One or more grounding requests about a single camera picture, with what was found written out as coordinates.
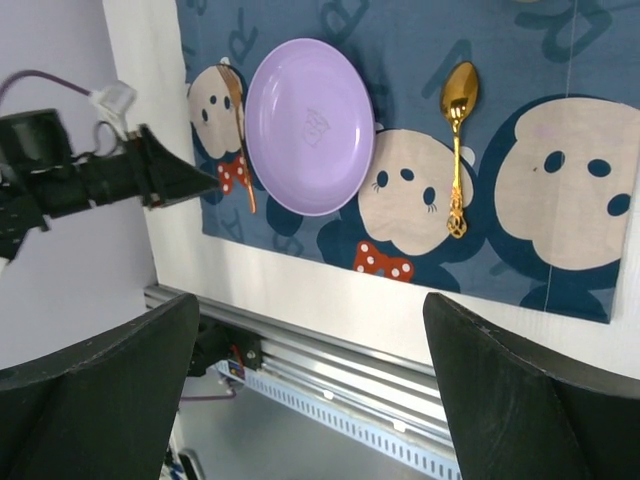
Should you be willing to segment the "purple plastic plate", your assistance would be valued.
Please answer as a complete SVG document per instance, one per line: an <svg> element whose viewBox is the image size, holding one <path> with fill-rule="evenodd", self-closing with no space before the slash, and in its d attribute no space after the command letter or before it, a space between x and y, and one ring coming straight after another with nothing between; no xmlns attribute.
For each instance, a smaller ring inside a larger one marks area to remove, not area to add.
<svg viewBox="0 0 640 480"><path fill-rule="evenodd" d="M366 86L336 48L297 38L274 48L245 104L250 160L267 193L303 216L343 207L360 189L375 150Z"/></svg>

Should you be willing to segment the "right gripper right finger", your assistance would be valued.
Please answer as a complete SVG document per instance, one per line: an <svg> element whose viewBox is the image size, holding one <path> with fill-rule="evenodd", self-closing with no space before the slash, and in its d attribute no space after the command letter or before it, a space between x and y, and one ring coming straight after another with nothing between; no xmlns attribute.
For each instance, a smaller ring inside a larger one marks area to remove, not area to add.
<svg viewBox="0 0 640 480"><path fill-rule="evenodd" d="M440 294L429 351L465 479L636 479L639 382L499 327Z"/></svg>

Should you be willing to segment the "copper fork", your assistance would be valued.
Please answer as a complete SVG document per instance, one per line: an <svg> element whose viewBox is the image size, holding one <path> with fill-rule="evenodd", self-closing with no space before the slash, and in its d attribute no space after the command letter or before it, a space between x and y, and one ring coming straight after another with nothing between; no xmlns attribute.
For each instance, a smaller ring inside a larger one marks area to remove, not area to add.
<svg viewBox="0 0 640 480"><path fill-rule="evenodd" d="M253 182L252 182L252 178L249 170L248 155L246 154L246 151L244 148L244 131L243 131L243 123L241 122L241 115L240 115L241 108L243 107L241 81L236 78L236 75L233 69L229 65L220 63L220 64L217 64L216 67L229 91L230 100L235 111L235 120L236 120L236 128L237 128L239 144L240 144L240 153L242 155L243 160L245 161L244 179L246 181L246 187L248 191L249 207L250 207L250 212L252 214L255 214L257 212L257 202L256 202Z"/></svg>

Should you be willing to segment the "blue cartoon mouse placemat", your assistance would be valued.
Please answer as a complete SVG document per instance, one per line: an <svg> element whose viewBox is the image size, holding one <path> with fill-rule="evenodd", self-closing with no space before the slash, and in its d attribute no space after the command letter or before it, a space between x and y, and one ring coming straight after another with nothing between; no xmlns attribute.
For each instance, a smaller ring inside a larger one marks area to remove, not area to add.
<svg viewBox="0 0 640 480"><path fill-rule="evenodd" d="M181 1L206 235L354 272L606 323L639 164L635 1ZM341 52L372 103L375 150L339 210L303 216L276 202L249 157L252 77L297 38ZM440 111L452 69L476 68L461 127L467 232L447 229L453 135ZM244 148L216 67L241 81Z"/></svg>

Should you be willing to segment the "gold ornate spoon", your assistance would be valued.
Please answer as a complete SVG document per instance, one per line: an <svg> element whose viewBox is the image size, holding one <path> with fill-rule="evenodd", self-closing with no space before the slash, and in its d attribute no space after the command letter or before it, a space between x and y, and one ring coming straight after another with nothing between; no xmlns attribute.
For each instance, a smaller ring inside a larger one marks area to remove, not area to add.
<svg viewBox="0 0 640 480"><path fill-rule="evenodd" d="M454 170L447 229L455 239L461 239L467 232L461 173L461 127L473 112L478 94L478 74L470 61L461 62L452 69L440 93L440 111L453 135Z"/></svg>

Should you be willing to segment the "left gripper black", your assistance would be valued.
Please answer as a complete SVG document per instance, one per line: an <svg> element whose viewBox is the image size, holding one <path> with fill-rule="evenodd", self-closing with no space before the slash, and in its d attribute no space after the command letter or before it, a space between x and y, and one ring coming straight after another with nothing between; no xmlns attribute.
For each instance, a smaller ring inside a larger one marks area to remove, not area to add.
<svg viewBox="0 0 640 480"><path fill-rule="evenodd" d="M1 258L15 259L29 231L47 231L49 219L132 197L143 197L151 209L168 207L220 186L168 150L146 124L131 132L130 143L141 163L126 151L75 154L55 109L3 116Z"/></svg>

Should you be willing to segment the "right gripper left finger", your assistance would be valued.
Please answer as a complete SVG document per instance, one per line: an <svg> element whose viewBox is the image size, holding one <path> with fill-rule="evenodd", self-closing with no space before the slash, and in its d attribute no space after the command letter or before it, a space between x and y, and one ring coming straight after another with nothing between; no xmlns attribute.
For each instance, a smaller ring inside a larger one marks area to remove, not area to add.
<svg viewBox="0 0 640 480"><path fill-rule="evenodd" d="M179 295L1 371L4 479L157 479L198 333Z"/></svg>

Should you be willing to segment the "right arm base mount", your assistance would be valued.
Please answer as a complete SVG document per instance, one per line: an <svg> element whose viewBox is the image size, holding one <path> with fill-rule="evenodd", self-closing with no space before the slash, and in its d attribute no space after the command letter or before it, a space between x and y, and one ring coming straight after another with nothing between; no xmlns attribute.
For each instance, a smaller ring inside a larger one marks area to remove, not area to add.
<svg viewBox="0 0 640 480"><path fill-rule="evenodd" d="M187 375L201 377L220 361L231 361L240 377L247 369L258 370L262 365L262 338L253 332L217 320L203 318L193 347Z"/></svg>

